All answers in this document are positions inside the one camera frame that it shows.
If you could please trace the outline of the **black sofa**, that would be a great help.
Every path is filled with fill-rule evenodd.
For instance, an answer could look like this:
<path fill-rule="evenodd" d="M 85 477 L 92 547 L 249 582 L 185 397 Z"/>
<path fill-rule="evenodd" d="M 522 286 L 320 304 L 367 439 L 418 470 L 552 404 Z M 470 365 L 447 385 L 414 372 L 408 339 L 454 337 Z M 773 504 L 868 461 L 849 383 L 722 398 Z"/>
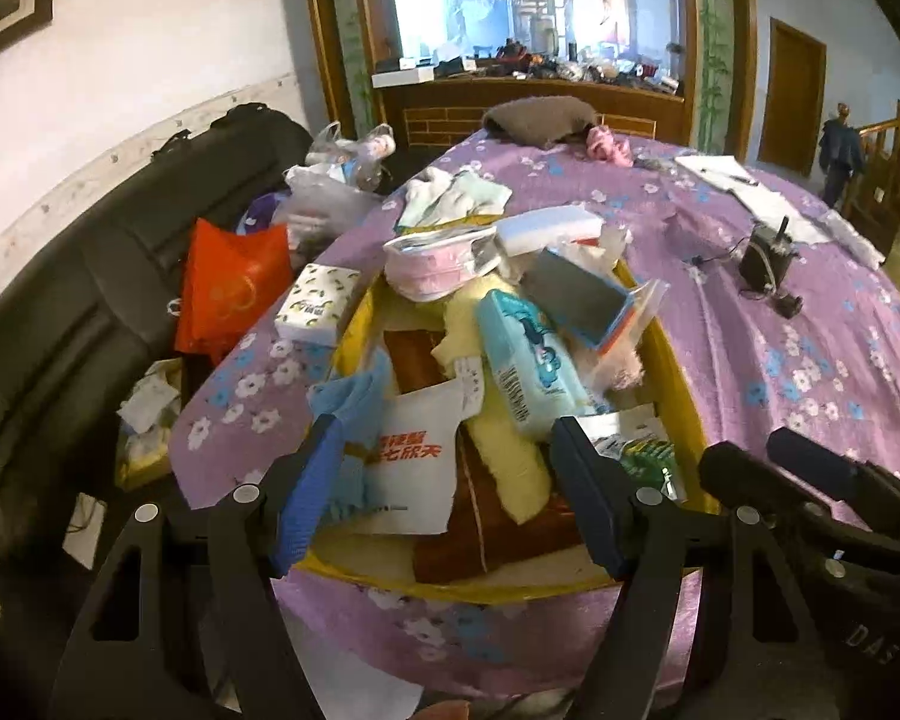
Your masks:
<path fill-rule="evenodd" d="M 1 291 L 0 556 L 55 543 L 77 496 L 110 491 L 116 410 L 170 353 L 194 225 L 237 223 L 310 145 L 261 103 L 177 133 Z"/>

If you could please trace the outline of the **white plastic snack bag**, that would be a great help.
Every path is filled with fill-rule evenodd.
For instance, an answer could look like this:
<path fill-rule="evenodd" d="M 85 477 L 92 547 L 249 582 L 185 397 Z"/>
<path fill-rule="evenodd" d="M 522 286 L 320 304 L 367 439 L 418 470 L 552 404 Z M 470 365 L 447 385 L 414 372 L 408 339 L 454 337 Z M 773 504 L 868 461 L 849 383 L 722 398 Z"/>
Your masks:
<path fill-rule="evenodd" d="M 364 476 L 365 509 L 351 520 L 359 535 L 437 536 L 448 530 L 457 490 L 457 431 L 463 419 L 458 380 L 392 398 L 377 452 Z"/>

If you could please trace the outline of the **brown towel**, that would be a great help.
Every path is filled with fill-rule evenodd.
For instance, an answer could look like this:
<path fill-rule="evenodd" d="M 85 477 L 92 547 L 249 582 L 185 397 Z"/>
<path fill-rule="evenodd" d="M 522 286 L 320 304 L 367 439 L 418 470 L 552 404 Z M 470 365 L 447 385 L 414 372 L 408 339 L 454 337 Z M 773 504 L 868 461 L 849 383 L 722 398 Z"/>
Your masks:
<path fill-rule="evenodd" d="M 481 122 L 482 128 L 494 137 L 537 149 L 549 149 L 596 124 L 596 110 L 575 96 L 514 99 L 491 107 Z"/>

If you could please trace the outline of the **pink clear pencil pouch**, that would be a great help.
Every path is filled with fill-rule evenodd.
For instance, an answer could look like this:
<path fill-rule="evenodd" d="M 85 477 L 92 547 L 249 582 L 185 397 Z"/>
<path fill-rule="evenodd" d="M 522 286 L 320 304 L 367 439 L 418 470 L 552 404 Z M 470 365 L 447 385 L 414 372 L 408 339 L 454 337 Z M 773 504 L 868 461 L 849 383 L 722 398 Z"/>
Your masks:
<path fill-rule="evenodd" d="M 403 298 L 434 302 L 499 265 L 494 226 L 453 226 L 413 232 L 383 246 L 386 281 Z"/>

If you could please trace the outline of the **white foam sponge block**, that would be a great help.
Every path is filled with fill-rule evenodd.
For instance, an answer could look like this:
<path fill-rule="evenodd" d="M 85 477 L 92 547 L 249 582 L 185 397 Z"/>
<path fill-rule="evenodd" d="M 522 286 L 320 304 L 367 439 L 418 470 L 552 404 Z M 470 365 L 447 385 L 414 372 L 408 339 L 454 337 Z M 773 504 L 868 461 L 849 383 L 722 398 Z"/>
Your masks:
<path fill-rule="evenodd" d="M 596 241 L 603 218 L 583 206 L 548 206 L 505 216 L 496 223 L 496 238 L 509 257 L 534 254 L 554 241 Z"/>

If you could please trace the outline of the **white paper sheets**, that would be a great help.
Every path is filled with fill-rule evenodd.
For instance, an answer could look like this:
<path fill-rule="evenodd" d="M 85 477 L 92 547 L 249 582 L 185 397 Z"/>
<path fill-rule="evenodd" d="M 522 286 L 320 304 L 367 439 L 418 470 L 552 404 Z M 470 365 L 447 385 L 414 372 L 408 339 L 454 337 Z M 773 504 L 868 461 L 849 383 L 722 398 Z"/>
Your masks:
<path fill-rule="evenodd" d="M 777 227 L 788 216 L 788 235 L 793 242 L 806 245 L 827 244 L 831 236 L 795 208 L 781 192 L 759 182 L 756 187 L 730 181 L 728 176 L 749 176 L 746 169 L 729 154 L 679 154 L 674 162 L 701 181 L 733 195 L 754 221 Z"/>

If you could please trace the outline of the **white patterned tissue box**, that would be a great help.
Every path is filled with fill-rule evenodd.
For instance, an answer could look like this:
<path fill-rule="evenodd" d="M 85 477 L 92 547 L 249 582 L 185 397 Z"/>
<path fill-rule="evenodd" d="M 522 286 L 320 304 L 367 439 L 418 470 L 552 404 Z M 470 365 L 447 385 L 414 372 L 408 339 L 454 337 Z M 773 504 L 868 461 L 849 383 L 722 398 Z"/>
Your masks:
<path fill-rule="evenodd" d="M 338 265 L 307 263 L 274 317 L 281 340 L 334 348 L 361 286 L 361 273 Z"/>

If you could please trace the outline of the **teal tissue pack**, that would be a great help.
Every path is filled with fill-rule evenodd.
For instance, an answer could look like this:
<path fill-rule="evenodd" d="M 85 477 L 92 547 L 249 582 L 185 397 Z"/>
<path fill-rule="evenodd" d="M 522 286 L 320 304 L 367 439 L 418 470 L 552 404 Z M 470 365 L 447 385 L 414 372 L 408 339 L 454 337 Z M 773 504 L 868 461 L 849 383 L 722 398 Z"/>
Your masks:
<path fill-rule="evenodd" d="M 558 419 L 596 413 L 571 353 L 536 305 L 491 289 L 478 302 L 476 320 L 496 387 L 523 437 L 546 442 Z"/>

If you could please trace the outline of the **red shopping bag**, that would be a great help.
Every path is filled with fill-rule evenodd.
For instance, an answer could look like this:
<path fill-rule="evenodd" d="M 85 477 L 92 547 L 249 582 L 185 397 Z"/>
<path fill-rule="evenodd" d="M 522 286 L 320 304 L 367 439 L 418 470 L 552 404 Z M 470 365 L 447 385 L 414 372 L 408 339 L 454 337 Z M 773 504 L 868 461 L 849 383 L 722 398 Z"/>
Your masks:
<path fill-rule="evenodd" d="M 198 220 L 183 275 L 175 349 L 219 364 L 289 288 L 287 227 L 238 236 Z"/>

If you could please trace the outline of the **black pen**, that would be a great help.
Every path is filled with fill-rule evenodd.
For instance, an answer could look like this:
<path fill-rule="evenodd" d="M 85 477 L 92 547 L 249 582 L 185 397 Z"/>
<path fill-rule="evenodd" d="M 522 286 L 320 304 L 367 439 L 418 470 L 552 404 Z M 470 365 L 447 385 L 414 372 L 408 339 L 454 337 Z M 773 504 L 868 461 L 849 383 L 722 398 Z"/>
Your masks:
<path fill-rule="evenodd" d="M 756 185 L 759 185 L 759 181 L 756 181 L 756 179 L 753 179 L 749 176 L 735 176 L 735 174 L 733 174 L 733 176 L 728 176 L 728 178 L 730 179 L 730 181 L 735 181 L 738 182 L 738 184 L 743 185 L 751 185 L 751 187 L 756 187 Z"/>

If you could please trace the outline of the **wooden cabinet with clutter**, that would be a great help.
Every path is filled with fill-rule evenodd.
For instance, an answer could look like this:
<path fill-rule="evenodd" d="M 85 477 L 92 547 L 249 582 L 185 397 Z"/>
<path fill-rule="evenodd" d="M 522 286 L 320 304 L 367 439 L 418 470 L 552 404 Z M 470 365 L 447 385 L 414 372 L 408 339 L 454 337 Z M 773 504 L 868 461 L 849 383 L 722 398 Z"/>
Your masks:
<path fill-rule="evenodd" d="M 517 80 L 460 75 L 375 91 L 380 117 L 393 127 L 399 149 L 448 148 L 476 132 L 491 107 L 532 96 L 575 96 L 614 132 L 691 143 L 694 101 L 678 94 L 606 83 Z"/>

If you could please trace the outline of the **yellow plush toy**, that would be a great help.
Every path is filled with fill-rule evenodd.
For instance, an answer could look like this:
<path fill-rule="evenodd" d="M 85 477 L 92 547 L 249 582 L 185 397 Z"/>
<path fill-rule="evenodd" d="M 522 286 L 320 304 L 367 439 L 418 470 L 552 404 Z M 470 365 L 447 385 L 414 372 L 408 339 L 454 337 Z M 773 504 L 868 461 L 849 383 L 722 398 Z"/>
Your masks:
<path fill-rule="evenodd" d="M 496 483 L 505 513 L 517 524 L 530 522 L 548 504 L 553 483 L 538 446 L 523 437 L 486 362 L 476 307 L 489 291 L 514 294 L 515 288 L 496 273 L 470 281 L 443 306 L 443 340 L 432 356 L 445 374 L 457 372 L 460 359 L 478 358 L 484 376 L 481 411 L 466 421 L 482 463 Z"/>

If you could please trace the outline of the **clear plastic bags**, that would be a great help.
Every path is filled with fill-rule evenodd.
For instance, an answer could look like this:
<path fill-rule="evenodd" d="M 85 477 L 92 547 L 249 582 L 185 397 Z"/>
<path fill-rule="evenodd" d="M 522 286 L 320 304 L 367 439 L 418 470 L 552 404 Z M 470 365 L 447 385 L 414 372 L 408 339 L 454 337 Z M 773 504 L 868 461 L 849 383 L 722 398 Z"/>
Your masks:
<path fill-rule="evenodd" d="M 362 138 L 343 137 L 340 122 L 315 135 L 302 164 L 284 171 L 286 196 L 272 222 L 284 226 L 290 249 L 333 241 L 359 226 L 382 197 L 383 161 L 397 151 L 393 128 L 372 127 Z"/>

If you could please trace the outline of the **pink fluffy cloth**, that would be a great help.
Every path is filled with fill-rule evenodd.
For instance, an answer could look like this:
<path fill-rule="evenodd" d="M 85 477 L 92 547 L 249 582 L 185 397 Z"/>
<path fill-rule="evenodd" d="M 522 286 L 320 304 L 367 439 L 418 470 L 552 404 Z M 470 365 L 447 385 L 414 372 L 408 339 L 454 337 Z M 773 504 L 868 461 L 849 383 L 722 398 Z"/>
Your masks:
<path fill-rule="evenodd" d="M 601 161 L 616 167 L 632 167 L 634 165 L 634 156 L 632 156 L 628 138 L 617 135 L 606 125 L 595 125 L 590 128 L 587 132 L 585 148 L 587 148 L 587 156 L 590 160 Z"/>

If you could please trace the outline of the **purple floral tablecloth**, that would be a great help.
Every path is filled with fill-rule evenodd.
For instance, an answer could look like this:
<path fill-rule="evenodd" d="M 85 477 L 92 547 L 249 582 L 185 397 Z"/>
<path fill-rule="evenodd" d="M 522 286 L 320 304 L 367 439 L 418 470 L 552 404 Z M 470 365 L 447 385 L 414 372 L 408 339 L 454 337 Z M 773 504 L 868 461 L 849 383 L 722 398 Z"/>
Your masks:
<path fill-rule="evenodd" d="M 900 476 L 900 295 L 883 273 L 838 245 L 807 247 L 785 278 L 802 310 L 784 319 L 743 294 L 725 259 L 748 235 L 749 213 L 685 171 L 617 169 L 571 146 L 520 148 L 484 132 L 439 166 L 507 185 L 515 213 L 571 203 L 632 231 L 632 273 L 670 287 L 660 323 L 707 440 L 761 452 L 787 426 Z M 215 504 L 292 452 L 307 429 L 305 390 L 326 366 L 258 322 L 173 428 L 170 461 L 188 504 Z M 577 683 L 617 600 L 578 548 L 549 557 L 548 580 L 530 564 L 489 575 L 479 598 L 416 587 L 402 539 L 361 539 L 354 551 L 352 569 L 317 554 L 281 578 L 279 605 L 372 667 L 447 692 Z"/>

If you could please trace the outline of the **yellow storage box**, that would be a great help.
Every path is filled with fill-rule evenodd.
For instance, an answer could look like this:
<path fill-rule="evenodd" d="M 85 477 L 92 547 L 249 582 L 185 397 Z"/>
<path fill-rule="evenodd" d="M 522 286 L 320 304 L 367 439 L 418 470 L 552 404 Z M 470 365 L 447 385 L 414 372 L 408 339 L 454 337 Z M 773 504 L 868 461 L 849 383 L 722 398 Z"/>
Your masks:
<path fill-rule="evenodd" d="M 331 366 L 352 374 L 375 348 L 388 351 L 398 394 L 447 377 L 432 351 L 455 319 L 441 304 L 398 296 L 375 275 L 357 302 Z M 515 433 L 500 395 L 464 422 L 455 444 L 455 489 L 440 535 L 364 533 L 356 522 L 318 532 L 297 571 L 414 598 L 504 605 L 610 585 L 585 554 L 571 507 L 546 466 L 544 445 Z"/>

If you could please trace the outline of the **colourful sponge cloth stack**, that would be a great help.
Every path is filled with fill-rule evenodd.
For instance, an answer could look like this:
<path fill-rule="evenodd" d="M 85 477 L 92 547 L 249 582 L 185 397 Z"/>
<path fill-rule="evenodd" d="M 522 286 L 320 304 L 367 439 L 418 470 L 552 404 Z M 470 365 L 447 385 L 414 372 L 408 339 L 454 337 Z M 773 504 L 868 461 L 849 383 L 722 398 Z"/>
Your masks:
<path fill-rule="evenodd" d="M 605 356 L 639 344 L 670 285 L 650 280 L 628 288 L 613 273 L 574 259 L 569 249 L 548 247 L 523 273 L 520 289 L 561 332 Z"/>

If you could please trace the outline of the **pink plush toy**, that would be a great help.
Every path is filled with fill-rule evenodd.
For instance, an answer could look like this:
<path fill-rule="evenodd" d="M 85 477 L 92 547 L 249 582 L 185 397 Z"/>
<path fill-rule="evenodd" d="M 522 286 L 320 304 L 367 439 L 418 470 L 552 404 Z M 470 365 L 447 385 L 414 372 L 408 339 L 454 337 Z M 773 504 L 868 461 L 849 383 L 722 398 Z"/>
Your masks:
<path fill-rule="evenodd" d="M 644 364 L 635 344 L 618 341 L 606 353 L 598 353 L 582 341 L 571 341 L 571 356 L 580 382 L 590 394 L 622 392 L 639 387 L 644 380 Z"/>

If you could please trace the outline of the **person in dark clothes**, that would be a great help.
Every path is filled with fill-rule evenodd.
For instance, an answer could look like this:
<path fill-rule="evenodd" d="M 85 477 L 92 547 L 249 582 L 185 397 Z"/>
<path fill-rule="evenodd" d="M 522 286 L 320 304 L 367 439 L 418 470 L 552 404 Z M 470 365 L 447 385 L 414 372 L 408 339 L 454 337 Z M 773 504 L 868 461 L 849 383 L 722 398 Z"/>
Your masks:
<path fill-rule="evenodd" d="M 837 115 L 823 125 L 820 140 L 820 169 L 824 172 L 823 202 L 836 208 L 850 179 L 863 171 L 862 135 L 848 123 L 850 106 L 837 104 Z"/>

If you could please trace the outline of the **blue knitted cloth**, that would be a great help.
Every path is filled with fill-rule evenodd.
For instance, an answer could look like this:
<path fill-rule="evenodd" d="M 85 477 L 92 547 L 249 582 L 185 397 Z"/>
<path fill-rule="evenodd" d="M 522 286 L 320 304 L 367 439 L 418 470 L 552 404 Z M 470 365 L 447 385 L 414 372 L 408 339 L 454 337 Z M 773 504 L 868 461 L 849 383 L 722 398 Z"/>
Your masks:
<path fill-rule="evenodd" d="M 326 523 L 346 522 L 367 509 L 365 465 L 377 450 L 391 390 L 393 367 L 382 348 L 374 349 L 362 371 L 317 383 L 308 390 L 312 415 L 334 416 L 343 426 L 343 458 L 323 515 Z"/>

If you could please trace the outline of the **white folded cloths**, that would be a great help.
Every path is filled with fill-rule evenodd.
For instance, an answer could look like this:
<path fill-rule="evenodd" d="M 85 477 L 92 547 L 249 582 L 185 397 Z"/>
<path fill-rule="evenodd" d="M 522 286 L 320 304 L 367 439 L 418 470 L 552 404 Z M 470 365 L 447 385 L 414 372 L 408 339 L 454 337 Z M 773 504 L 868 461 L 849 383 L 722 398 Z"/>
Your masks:
<path fill-rule="evenodd" d="M 455 174 L 426 167 L 404 188 L 401 229 L 436 227 L 470 218 L 500 216 L 512 198 L 512 190 L 489 181 L 469 167 Z"/>

